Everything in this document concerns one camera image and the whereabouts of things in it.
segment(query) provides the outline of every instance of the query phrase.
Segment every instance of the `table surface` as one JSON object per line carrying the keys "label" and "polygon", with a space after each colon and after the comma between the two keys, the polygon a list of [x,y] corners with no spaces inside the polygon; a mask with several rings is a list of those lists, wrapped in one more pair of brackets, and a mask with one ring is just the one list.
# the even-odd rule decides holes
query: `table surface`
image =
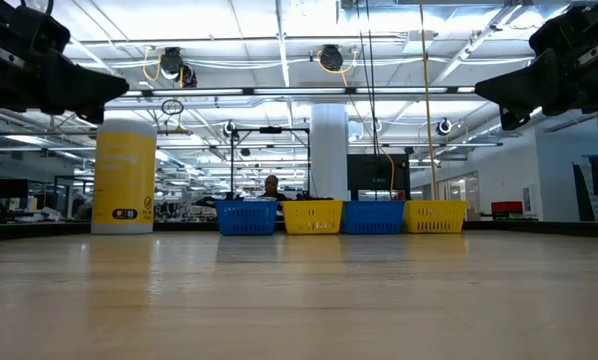
{"label": "table surface", "polygon": [[0,359],[598,359],[598,238],[0,242]]}

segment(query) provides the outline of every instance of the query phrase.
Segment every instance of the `label on container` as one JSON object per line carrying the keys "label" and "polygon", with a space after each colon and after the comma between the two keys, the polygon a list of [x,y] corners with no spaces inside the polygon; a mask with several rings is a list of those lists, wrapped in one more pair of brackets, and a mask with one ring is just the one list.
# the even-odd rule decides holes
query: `label on container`
{"label": "label on container", "polygon": [[98,135],[93,224],[152,224],[155,147],[148,136]]}

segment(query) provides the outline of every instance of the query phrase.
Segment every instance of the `yellow cylinder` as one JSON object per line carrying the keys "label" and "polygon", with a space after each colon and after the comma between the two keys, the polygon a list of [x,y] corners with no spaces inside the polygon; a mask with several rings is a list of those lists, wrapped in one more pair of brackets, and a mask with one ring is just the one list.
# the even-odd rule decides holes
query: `yellow cylinder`
{"label": "yellow cylinder", "polygon": [[152,232],[157,130],[133,120],[106,120],[97,131],[93,234]]}

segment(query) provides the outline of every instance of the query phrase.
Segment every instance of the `blue basket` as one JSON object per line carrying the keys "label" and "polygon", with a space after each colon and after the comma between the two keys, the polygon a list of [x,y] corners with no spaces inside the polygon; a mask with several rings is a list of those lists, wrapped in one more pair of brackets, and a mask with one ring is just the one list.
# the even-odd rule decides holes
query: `blue basket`
{"label": "blue basket", "polygon": [[346,201],[341,231],[348,234],[400,233],[405,204],[405,201]]}
{"label": "blue basket", "polygon": [[217,201],[217,220],[222,235],[272,235],[276,201]]}

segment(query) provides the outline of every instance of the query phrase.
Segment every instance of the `yellow pole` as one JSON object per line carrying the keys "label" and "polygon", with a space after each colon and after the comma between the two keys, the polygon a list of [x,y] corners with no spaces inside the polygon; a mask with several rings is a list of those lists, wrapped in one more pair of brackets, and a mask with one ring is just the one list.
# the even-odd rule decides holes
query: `yellow pole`
{"label": "yellow pole", "polygon": [[428,53],[426,52],[426,30],[423,26],[423,0],[419,1],[419,15],[421,16],[421,49],[423,51],[423,82],[426,88],[426,116],[428,117],[428,152],[430,153],[430,169],[432,170],[432,195],[433,200],[439,200],[437,189],[437,169],[435,152],[432,147],[432,120],[430,119],[430,94],[428,84]]}

